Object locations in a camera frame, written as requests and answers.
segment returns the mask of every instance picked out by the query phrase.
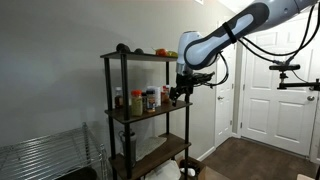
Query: wooden shelf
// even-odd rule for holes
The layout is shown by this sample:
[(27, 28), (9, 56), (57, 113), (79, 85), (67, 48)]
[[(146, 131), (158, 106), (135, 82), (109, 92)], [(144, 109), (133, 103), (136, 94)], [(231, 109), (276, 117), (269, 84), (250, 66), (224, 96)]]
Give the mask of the wooden shelf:
[(100, 56), (101, 58), (109, 58), (109, 59), (121, 59), (121, 55), (127, 55), (127, 60), (134, 61), (153, 61), (153, 62), (176, 62), (176, 57), (168, 57), (168, 56), (158, 56), (154, 54), (137, 54), (134, 52), (129, 53), (120, 53), (120, 52), (112, 52), (109, 54), (105, 54)]
[[(185, 141), (173, 134), (163, 134), (160, 137), (166, 137), (167, 141), (154, 150), (142, 160), (138, 161), (132, 168), (132, 178), (139, 177), (149, 173), (151, 170), (161, 165), (168, 159), (174, 157), (184, 149), (191, 146), (191, 143), (185, 144)], [(116, 169), (122, 179), (127, 179), (127, 171), (125, 167), (125, 158), (121, 154), (116, 155), (116, 159), (109, 158), (111, 165)]]
[(165, 114), (167, 112), (170, 111), (175, 111), (187, 106), (191, 106), (192, 103), (186, 103), (184, 101), (177, 101), (177, 105), (176, 106), (172, 106), (171, 103), (167, 103), (164, 104), (162, 103), (160, 107), (156, 107), (156, 112), (153, 113), (148, 113), (148, 112), (144, 112), (142, 114), (142, 116), (131, 116), (130, 115), (130, 119), (125, 120), (124, 119), (124, 110), (123, 109), (114, 109), (112, 111), (108, 111), (105, 110), (105, 113), (108, 114), (109, 116), (111, 116), (112, 118), (114, 118), (115, 120), (119, 121), (122, 124), (128, 124), (128, 123), (133, 123), (133, 122), (137, 122), (137, 121), (141, 121), (144, 119), (148, 119), (154, 116), (158, 116), (160, 114)]

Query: ceiling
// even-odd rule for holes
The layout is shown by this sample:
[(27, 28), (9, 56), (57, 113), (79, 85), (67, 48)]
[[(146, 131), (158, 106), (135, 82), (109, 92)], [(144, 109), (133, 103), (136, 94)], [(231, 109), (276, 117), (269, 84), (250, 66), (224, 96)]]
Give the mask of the ceiling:
[(253, 0), (219, 0), (220, 3), (225, 5), (231, 11), (239, 13), (245, 7), (253, 2)]

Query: wooden floor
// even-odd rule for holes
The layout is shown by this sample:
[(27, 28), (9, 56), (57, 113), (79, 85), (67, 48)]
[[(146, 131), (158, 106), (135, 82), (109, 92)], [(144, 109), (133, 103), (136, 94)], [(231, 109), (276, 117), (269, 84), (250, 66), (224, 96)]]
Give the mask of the wooden floor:
[(314, 178), (317, 165), (306, 159), (244, 139), (230, 138), (203, 163), (231, 180)]

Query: metal wire shelf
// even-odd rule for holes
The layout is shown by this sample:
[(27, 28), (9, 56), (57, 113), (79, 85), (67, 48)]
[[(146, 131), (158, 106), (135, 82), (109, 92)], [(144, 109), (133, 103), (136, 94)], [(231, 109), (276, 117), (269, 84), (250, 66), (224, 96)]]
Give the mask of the metal wire shelf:
[(106, 150), (88, 126), (0, 147), (0, 180), (57, 179), (100, 162), (107, 178)]

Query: red lid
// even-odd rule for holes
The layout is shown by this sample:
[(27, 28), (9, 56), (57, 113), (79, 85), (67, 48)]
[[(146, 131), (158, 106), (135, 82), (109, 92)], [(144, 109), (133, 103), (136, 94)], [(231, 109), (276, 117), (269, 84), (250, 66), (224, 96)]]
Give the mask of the red lid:
[(131, 95), (133, 96), (139, 96), (141, 94), (142, 94), (142, 91), (140, 89), (131, 91)]

